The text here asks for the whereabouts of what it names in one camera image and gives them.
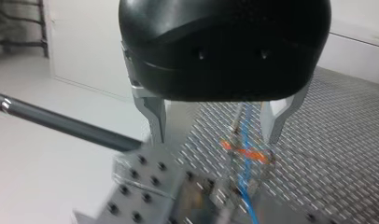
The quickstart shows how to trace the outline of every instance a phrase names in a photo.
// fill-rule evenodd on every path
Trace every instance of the cable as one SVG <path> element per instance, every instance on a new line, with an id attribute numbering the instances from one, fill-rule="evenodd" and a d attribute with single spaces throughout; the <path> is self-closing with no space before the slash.
<path id="1" fill-rule="evenodd" d="M 247 124 L 249 121 L 250 121 L 250 105 L 246 104 L 246 119 L 242 125 L 242 136 L 244 138 L 245 150 L 247 152 L 250 151 L 250 146 L 248 143 L 248 124 Z M 240 180 L 239 190 L 242 193 L 242 197 L 246 203 L 248 214 L 250 215 L 253 224 L 259 224 L 256 213 L 254 212 L 253 205 L 251 204 L 250 197 L 248 197 L 248 194 L 247 194 L 247 181 L 250 178 L 250 163 L 251 163 L 250 159 L 247 156 L 245 156 L 245 170 L 243 174 L 245 178 L 243 177 L 243 175 L 239 175 L 239 180 Z"/>
<path id="2" fill-rule="evenodd" d="M 5 17 L 6 19 L 8 19 L 8 20 L 12 20 L 12 21 L 27 21 L 27 22 L 32 22 L 32 23 L 36 23 L 36 24 L 39 24 L 39 25 L 43 25 L 43 22 L 41 22 L 41 21 L 36 21 L 36 20 L 27 19 L 27 18 L 21 18 L 21 17 L 14 17 L 14 16 L 11 16 L 11 15 L 7 14 L 3 10 L 3 1 L 2 0 L 0 0 L 0 14 L 3 17 Z"/>
<path id="3" fill-rule="evenodd" d="M 247 191 L 245 189 L 240 189 L 242 193 L 243 200 L 245 200 L 246 208 L 248 211 L 248 214 L 251 217 L 251 220 L 253 224 L 259 224 L 259 220 L 257 219 L 257 215 L 254 212 L 253 205 L 251 204 L 250 198 L 248 197 Z"/>

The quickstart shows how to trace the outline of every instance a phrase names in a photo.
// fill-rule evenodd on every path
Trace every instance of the aluminum plate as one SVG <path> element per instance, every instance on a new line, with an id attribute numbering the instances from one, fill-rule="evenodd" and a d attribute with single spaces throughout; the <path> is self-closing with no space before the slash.
<path id="1" fill-rule="evenodd" d="M 219 176 L 228 126 L 237 104 L 200 104 L 184 144 L 174 154 L 193 169 Z M 252 105 L 250 134 L 260 137 L 260 105 Z M 379 85 L 317 69 L 301 109 L 279 142 L 264 183 L 275 197 L 331 223 L 379 223 Z"/>

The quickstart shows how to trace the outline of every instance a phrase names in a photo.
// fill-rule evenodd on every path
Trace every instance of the white wall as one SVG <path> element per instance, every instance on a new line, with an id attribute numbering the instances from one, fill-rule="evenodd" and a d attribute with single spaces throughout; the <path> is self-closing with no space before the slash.
<path id="1" fill-rule="evenodd" d="M 318 65 L 379 83 L 379 0 L 331 0 L 331 7 L 331 35 Z"/>
<path id="2" fill-rule="evenodd" d="M 119 0 L 50 0 L 53 75 L 131 102 L 120 46 Z"/>

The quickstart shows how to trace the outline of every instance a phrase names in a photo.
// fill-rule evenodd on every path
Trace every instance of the blue wire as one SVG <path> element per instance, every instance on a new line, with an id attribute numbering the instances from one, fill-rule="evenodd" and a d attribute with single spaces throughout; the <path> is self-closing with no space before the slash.
<path id="1" fill-rule="evenodd" d="M 248 125 L 247 123 L 250 121 L 250 106 L 249 104 L 246 104 L 246 120 L 242 125 L 242 136 L 244 137 L 245 141 L 245 149 L 247 152 L 250 151 L 249 143 L 248 143 Z M 247 181 L 250 179 L 250 165 L 251 161 L 250 159 L 245 156 L 245 171 L 243 175 L 239 175 L 239 190 L 242 193 L 242 197 L 245 200 L 246 208 L 248 211 L 248 214 L 250 215 L 253 224 L 259 224 L 259 221 L 257 219 L 256 213 L 254 212 L 253 205 L 251 204 L 250 198 L 247 194 Z"/>
<path id="2" fill-rule="evenodd" d="M 253 224 L 259 224 L 259 220 L 257 219 L 257 215 L 254 212 L 253 205 L 251 204 L 250 198 L 248 197 L 247 191 L 244 189 L 241 189 L 243 200 L 245 200 L 246 208 L 248 211 L 248 214 L 251 217 L 251 220 Z"/>

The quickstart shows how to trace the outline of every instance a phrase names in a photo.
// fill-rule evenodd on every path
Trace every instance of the bolt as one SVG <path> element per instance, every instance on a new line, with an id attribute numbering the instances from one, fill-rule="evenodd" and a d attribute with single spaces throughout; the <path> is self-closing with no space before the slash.
<path id="1" fill-rule="evenodd" d="M 131 177 L 134 179 L 137 179 L 139 176 L 139 174 L 134 169 L 130 169 L 129 172 L 131 173 Z"/>
<path id="2" fill-rule="evenodd" d="M 187 171 L 187 179 L 188 181 L 191 181 L 193 178 L 193 173 L 191 171 Z"/>
<path id="3" fill-rule="evenodd" d="M 167 224 L 177 224 L 177 221 L 174 218 L 170 217 Z"/>
<path id="4" fill-rule="evenodd" d="M 128 187 L 124 186 L 124 185 L 121 185 L 119 187 L 119 191 L 123 194 L 123 195 L 127 195 L 129 193 L 129 189 Z"/>
<path id="5" fill-rule="evenodd" d="M 151 195 L 149 195 L 148 193 L 143 193 L 143 201 L 145 202 L 145 203 L 149 203 L 149 202 L 151 202 Z"/>
<path id="6" fill-rule="evenodd" d="M 108 203 L 107 210 L 108 212 L 110 212 L 111 215 L 114 215 L 114 216 L 116 216 L 117 213 L 119 212 L 117 205 L 114 203 Z"/>
<path id="7" fill-rule="evenodd" d="M 316 217 L 312 214 L 306 215 L 306 219 L 308 219 L 310 222 L 316 222 Z"/>
<path id="8" fill-rule="evenodd" d="M 154 186 L 158 186 L 158 185 L 160 185 L 160 180 L 155 175 L 152 175 L 151 176 L 151 183 Z"/>
<path id="9" fill-rule="evenodd" d="M 139 158 L 139 161 L 140 161 L 141 164 L 144 165 L 144 164 L 147 163 L 147 160 L 146 160 L 146 158 L 144 158 L 144 156 L 139 155 L 138 158 Z"/>
<path id="10" fill-rule="evenodd" d="M 212 189 L 215 185 L 215 182 L 212 179 L 207 178 L 207 182 L 209 183 L 210 189 Z"/>
<path id="11" fill-rule="evenodd" d="M 158 162 L 158 167 L 160 168 L 161 171 L 165 171 L 166 170 L 166 165 L 163 163 L 163 162 Z"/>
<path id="12" fill-rule="evenodd" d="M 132 212 L 132 220 L 136 223 L 140 222 L 141 221 L 140 213 L 138 213 L 136 211 Z"/>

